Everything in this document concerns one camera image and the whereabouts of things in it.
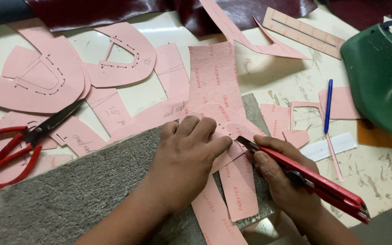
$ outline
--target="scissors blade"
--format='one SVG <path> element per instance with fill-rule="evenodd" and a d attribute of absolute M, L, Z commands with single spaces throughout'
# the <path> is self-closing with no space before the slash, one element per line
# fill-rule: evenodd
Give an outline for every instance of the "scissors blade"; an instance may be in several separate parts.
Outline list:
<path fill-rule="evenodd" d="M 39 126 L 33 129 L 31 132 L 25 136 L 25 139 L 28 140 L 31 145 L 37 145 L 39 139 L 41 137 L 47 136 L 52 130 L 57 128 L 62 122 L 64 122 L 72 113 L 78 109 L 82 103 L 84 103 L 85 99 L 80 99 L 75 101 L 74 103 L 68 105 L 63 108 L 58 113 L 52 115 L 50 118 L 46 119 Z"/>
<path fill-rule="evenodd" d="M 260 147 L 257 144 L 244 138 L 243 136 L 238 136 L 235 140 L 238 143 L 241 143 L 242 145 L 244 145 L 250 151 L 257 152 L 260 150 Z"/>

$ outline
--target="red scissors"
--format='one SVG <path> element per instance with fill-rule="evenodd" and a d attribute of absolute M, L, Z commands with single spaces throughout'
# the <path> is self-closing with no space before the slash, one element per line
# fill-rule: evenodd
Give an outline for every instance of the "red scissors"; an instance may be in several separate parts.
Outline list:
<path fill-rule="evenodd" d="M 85 99 L 75 101 L 74 103 L 70 104 L 58 113 L 52 115 L 50 118 L 46 119 L 43 123 L 35 127 L 32 131 L 29 131 L 28 127 L 25 126 L 0 129 L 0 135 L 8 132 L 18 132 L 14 136 L 14 138 L 0 151 L 0 169 L 3 166 L 9 164 L 14 159 L 19 158 L 30 151 L 33 151 L 33 155 L 31 156 L 30 161 L 28 162 L 22 173 L 20 173 L 20 175 L 12 181 L 0 184 L 0 188 L 15 184 L 25 179 L 31 173 L 31 171 L 36 166 L 37 160 L 39 159 L 40 151 L 42 150 L 42 147 L 39 145 L 40 140 L 48 136 L 52 130 L 54 130 L 62 122 L 64 122 L 68 118 L 68 116 L 70 116 L 76 109 L 81 106 L 84 101 Z M 30 143 L 30 145 L 8 156 L 8 154 L 23 140 L 27 143 Z"/>
<path fill-rule="evenodd" d="M 368 213 L 367 206 L 359 196 L 279 152 L 266 147 L 260 147 L 242 136 L 238 136 L 236 141 L 242 143 L 253 153 L 259 150 L 267 153 L 271 158 L 278 162 L 279 166 L 286 173 L 288 179 L 290 179 L 290 181 L 294 184 L 303 186 L 308 191 L 316 193 L 325 202 L 340 209 L 346 214 L 349 214 L 357 220 L 365 224 L 370 222 L 370 214 Z"/>

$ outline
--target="right hand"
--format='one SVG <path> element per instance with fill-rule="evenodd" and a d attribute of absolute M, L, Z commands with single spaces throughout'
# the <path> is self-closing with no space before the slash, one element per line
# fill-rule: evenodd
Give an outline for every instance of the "right hand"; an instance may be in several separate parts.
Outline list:
<path fill-rule="evenodd" d="M 302 155 L 291 143 L 259 135 L 255 135 L 253 139 L 257 145 L 273 149 L 319 173 L 315 162 Z M 269 183 L 275 203 L 297 225 L 307 224 L 324 211 L 320 198 L 315 193 L 309 193 L 304 187 L 295 187 L 278 163 L 265 152 L 258 151 L 252 154 L 247 151 L 246 155 Z"/>

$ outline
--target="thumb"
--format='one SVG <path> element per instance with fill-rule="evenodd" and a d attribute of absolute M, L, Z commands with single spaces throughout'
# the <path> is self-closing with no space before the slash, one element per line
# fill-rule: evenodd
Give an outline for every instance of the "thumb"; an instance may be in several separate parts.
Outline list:
<path fill-rule="evenodd" d="M 264 176 L 269 185 L 289 184 L 288 178 L 280 168 L 279 164 L 273 160 L 267 153 L 257 151 L 253 158 L 255 159 L 255 167 Z"/>

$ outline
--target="white paper strip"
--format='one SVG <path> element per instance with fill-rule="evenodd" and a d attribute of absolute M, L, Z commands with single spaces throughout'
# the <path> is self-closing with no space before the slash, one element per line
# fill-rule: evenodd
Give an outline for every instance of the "white paper strip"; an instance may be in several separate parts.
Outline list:
<path fill-rule="evenodd" d="M 332 137 L 331 142 L 335 154 L 358 147 L 351 133 L 349 132 Z M 303 147 L 300 151 L 307 158 L 315 162 L 321 159 L 325 159 L 331 155 L 331 152 L 329 151 L 328 142 L 326 140 L 322 140 L 314 144 L 307 145 Z"/>

